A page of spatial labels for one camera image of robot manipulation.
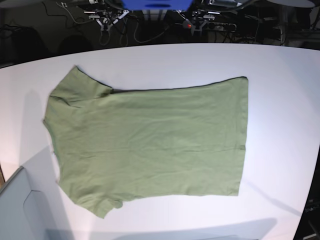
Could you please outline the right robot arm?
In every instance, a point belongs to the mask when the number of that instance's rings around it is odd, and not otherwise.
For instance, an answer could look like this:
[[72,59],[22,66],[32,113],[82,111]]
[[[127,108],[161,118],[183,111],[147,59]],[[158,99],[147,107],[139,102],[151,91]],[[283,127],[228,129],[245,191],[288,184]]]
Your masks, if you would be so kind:
[[56,4],[67,11],[71,8],[80,8],[90,20],[99,24],[102,32],[109,32],[130,12],[111,0],[64,0]]

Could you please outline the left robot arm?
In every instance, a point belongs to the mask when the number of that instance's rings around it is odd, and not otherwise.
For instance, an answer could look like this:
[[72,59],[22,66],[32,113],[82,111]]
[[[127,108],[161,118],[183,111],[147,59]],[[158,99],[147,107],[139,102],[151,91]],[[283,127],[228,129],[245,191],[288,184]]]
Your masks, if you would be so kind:
[[202,35],[205,31],[233,33],[237,25],[231,17],[238,11],[253,5],[254,0],[193,0],[187,10],[176,10],[182,17],[182,26],[191,34]]

